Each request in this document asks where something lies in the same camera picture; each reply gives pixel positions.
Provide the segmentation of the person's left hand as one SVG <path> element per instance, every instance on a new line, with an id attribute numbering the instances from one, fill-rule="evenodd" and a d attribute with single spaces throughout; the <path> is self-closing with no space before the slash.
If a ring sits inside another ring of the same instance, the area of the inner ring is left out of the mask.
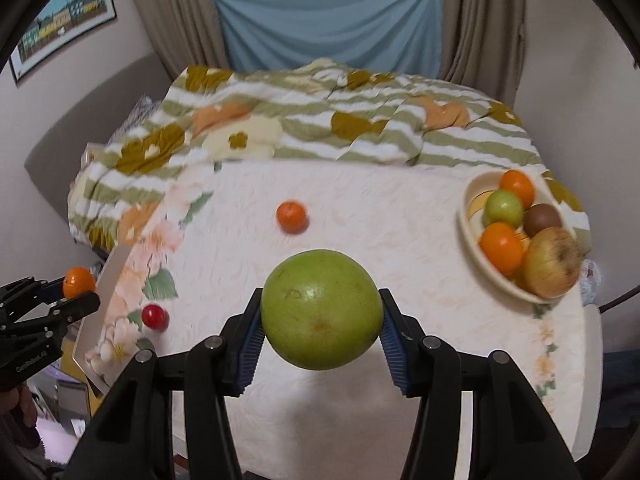
<path id="1" fill-rule="evenodd" d="M 21 382 L 11 390 L 2 391 L 1 417 L 14 437 L 33 439 L 36 436 L 37 409 L 26 382 Z"/>

